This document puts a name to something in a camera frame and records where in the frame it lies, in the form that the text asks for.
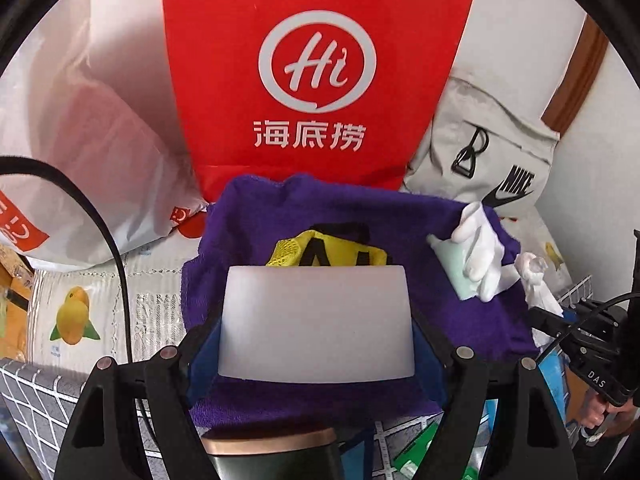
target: yellow lemon print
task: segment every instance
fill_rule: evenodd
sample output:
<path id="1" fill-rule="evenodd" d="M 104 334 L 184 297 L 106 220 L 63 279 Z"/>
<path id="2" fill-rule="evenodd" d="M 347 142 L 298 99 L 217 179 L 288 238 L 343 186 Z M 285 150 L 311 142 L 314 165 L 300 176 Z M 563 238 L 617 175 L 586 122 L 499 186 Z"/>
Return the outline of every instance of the yellow lemon print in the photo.
<path id="1" fill-rule="evenodd" d="M 554 249 L 551 242 L 547 242 L 545 244 L 545 253 L 549 257 L 549 259 L 553 262 L 556 270 L 558 270 L 562 266 L 562 264 L 564 264 L 564 260 L 562 259 L 562 256 L 556 253 L 556 250 Z"/>
<path id="2" fill-rule="evenodd" d="M 75 286 L 66 294 L 66 300 L 80 300 L 89 308 L 89 295 L 81 286 Z"/>
<path id="3" fill-rule="evenodd" d="M 81 286 L 75 286 L 65 296 L 65 303 L 58 309 L 56 326 L 49 339 L 62 339 L 69 345 L 76 345 L 83 337 L 99 340 L 89 320 L 89 295 Z"/>

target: white plastic packaging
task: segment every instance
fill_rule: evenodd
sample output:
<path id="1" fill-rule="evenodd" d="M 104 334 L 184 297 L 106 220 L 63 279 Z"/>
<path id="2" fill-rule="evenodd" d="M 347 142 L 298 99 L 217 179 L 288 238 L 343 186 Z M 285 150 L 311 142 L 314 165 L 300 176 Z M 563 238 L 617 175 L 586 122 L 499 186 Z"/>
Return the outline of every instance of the white plastic packaging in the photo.
<path id="1" fill-rule="evenodd" d="M 190 172 L 88 62 L 90 0 L 60 0 L 0 78 L 0 153 L 52 164 L 95 205 L 121 253 L 204 207 Z M 32 176 L 0 179 L 0 243 L 37 268 L 110 259 L 75 201 Z"/>

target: green packaging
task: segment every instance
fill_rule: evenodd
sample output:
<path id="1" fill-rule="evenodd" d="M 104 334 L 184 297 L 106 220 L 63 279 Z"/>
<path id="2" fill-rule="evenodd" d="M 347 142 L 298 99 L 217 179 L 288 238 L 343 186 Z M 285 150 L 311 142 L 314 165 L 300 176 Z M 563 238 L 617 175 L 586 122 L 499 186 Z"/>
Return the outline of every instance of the green packaging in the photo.
<path id="1" fill-rule="evenodd" d="M 409 479 L 414 477 L 420 462 L 427 454 L 436 431 L 438 431 L 437 422 L 428 425 L 394 459 L 393 465 L 402 475 Z M 478 472 L 468 466 L 461 480 L 478 480 Z"/>

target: gray nike bag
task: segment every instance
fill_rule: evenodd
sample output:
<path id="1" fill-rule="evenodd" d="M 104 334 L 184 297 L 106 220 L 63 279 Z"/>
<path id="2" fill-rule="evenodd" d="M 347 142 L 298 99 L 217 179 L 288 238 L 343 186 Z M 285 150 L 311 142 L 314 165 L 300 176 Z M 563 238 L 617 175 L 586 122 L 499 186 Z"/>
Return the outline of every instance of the gray nike bag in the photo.
<path id="1" fill-rule="evenodd" d="M 517 218 L 542 193 L 559 135 L 539 119 L 517 115 L 503 85 L 483 81 L 452 72 L 403 190 L 481 201 Z"/>

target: purple towel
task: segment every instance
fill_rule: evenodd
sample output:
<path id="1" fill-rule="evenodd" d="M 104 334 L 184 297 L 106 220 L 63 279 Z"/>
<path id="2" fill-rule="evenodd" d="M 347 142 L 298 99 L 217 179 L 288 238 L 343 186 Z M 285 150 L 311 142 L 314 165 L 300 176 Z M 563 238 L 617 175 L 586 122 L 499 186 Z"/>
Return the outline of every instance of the purple towel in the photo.
<path id="1" fill-rule="evenodd" d="M 267 263 L 278 240 L 321 222 L 363 222 L 370 245 L 404 267 L 412 305 L 456 345 L 493 360 L 535 355 L 525 320 L 521 286 L 489 303 L 460 301 L 426 243 L 427 234 L 451 236 L 465 205 L 451 200 L 359 186 L 326 184 L 307 175 L 284 183 L 256 176 L 233 179 L 209 206 L 198 256 L 182 270 L 182 313 L 187 329 L 201 324 L 209 305 L 223 299 L 230 266 Z M 503 264 L 520 244 L 503 230 L 492 209 L 487 217 L 504 244 Z M 321 418 L 334 424 L 439 411 L 414 378 L 360 384 L 281 384 L 216 378 L 209 395 L 192 410 L 198 426 L 292 422 Z"/>

